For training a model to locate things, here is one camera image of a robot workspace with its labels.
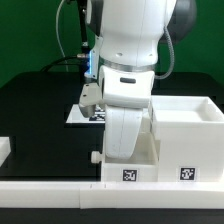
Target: white container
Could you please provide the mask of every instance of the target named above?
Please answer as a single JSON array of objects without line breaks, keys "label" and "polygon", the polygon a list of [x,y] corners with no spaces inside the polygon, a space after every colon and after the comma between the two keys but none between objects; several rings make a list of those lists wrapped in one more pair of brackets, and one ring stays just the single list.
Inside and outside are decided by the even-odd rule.
[{"label": "white container", "polygon": [[224,115],[208,97],[152,97],[158,181],[219,181],[224,168]]}]

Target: cable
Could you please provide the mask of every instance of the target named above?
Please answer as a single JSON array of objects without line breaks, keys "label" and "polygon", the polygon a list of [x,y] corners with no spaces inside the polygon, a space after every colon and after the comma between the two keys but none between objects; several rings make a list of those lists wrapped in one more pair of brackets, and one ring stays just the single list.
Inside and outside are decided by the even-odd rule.
[{"label": "cable", "polygon": [[60,35],[59,35],[59,18],[60,18],[60,12],[61,12],[62,6],[65,3],[65,1],[66,0],[61,0],[61,3],[58,6],[58,10],[57,10],[57,14],[56,14],[56,36],[57,36],[58,45],[59,45],[59,48],[61,50],[61,54],[62,54],[63,57],[65,57],[65,53],[64,53],[64,49],[62,47],[61,40],[60,40]]},{"label": "cable", "polygon": [[88,61],[88,55],[86,54],[78,54],[78,55],[73,55],[73,56],[67,56],[67,57],[63,57],[60,58],[56,61],[53,61],[52,63],[50,63],[49,65],[44,66],[40,71],[41,72],[48,72],[53,66],[59,65],[60,62],[66,61],[66,64],[60,64],[60,65],[68,65],[68,60],[74,60],[74,59],[78,59],[79,62],[84,62],[83,64],[81,63],[77,63],[77,65],[86,65],[86,62]]},{"label": "cable", "polygon": [[155,75],[155,79],[166,79],[170,76],[170,74],[173,72],[173,68],[174,68],[174,64],[175,64],[175,53],[174,53],[174,49],[173,49],[173,43],[169,34],[169,31],[167,29],[167,27],[164,27],[164,34],[168,43],[168,48],[169,48],[169,53],[170,53],[170,67],[168,69],[168,71],[164,74],[164,75]]}]

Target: white base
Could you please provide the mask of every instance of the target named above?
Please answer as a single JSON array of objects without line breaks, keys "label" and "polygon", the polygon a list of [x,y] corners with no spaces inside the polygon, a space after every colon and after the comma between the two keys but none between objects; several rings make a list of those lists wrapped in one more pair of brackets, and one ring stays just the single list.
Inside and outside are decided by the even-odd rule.
[{"label": "white base", "polygon": [[0,182],[0,207],[224,209],[224,182]]}]

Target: black cable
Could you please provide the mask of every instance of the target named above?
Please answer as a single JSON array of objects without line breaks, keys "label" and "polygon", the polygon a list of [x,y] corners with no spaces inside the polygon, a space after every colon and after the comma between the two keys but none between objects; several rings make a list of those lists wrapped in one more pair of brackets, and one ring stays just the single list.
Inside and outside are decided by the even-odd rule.
[{"label": "black cable", "polygon": [[44,66],[40,71],[41,72],[48,72],[53,66],[56,66],[56,65],[58,65],[60,62],[63,62],[63,61],[68,61],[68,60],[72,60],[72,59],[79,59],[78,57],[77,57],[77,55],[73,55],[73,56],[67,56],[67,57],[63,57],[63,58],[60,58],[60,59],[58,59],[58,60],[56,60],[56,61],[53,61],[51,64],[49,64],[49,65],[46,65],[46,66]]}]

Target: green backdrop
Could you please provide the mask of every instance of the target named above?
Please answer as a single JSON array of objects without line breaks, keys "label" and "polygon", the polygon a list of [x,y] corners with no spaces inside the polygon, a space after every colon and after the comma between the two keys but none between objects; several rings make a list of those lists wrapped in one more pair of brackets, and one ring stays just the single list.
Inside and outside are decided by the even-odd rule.
[{"label": "green backdrop", "polygon": [[[61,57],[55,35],[60,0],[7,0],[0,5],[0,87],[21,72],[38,71]],[[193,31],[175,46],[175,71],[204,72],[224,85],[224,1],[197,0]],[[65,5],[60,35],[66,55],[80,52],[76,3]],[[93,45],[93,36],[89,35]],[[167,46],[161,46],[159,70],[169,66]]]}]

